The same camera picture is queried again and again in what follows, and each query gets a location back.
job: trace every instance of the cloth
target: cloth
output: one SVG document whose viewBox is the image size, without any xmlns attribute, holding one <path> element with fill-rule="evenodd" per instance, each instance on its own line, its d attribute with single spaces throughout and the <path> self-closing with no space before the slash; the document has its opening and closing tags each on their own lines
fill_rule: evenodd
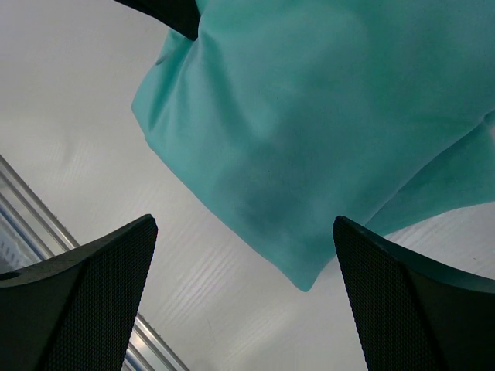
<svg viewBox="0 0 495 371">
<path fill-rule="evenodd" d="M 202 0 L 132 104 L 156 154 L 303 291 L 344 215 L 378 233 L 495 200 L 489 0 Z"/>
</svg>

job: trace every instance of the wrinkled fabric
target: wrinkled fabric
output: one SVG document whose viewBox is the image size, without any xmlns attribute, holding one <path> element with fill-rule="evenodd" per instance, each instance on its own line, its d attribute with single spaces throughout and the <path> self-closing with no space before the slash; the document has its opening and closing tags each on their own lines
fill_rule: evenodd
<svg viewBox="0 0 495 371">
<path fill-rule="evenodd" d="M 198 2 L 132 109 L 156 154 L 303 291 L 333 220 L 378 233 L 495 200 L 490 1 Z"/>
</svg>

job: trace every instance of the teal cloth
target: teal cloth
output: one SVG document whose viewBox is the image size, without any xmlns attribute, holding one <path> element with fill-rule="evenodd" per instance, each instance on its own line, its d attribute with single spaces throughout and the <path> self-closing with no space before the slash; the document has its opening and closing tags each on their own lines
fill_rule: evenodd
<svg viewBox="0 0 495 371">
<path fill-rule="evenodd" d="M 495 200 L 491 0 L 202 0 L 132 109 L 156 154 L 295 286 L 344 215 L 378 233 Z"/>
</svg>

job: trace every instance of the white surface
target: white surface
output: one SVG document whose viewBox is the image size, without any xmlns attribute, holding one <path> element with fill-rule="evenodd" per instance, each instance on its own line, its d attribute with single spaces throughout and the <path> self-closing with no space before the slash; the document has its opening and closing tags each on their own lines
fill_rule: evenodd
<svg viewBox="0 0 495 371">
<path fill-rule="evenodd" d="M 0 0 L 0 153 L 80 242 L 144 213 L 160 234 L 140 312 L 192 370 L 360 370 L 333 261 L 297 291 L 148 149 L 130 110 L 166 28 L 111 0 Z M 401 231 L 495 278 L 495 204 Z"/>
</svg>

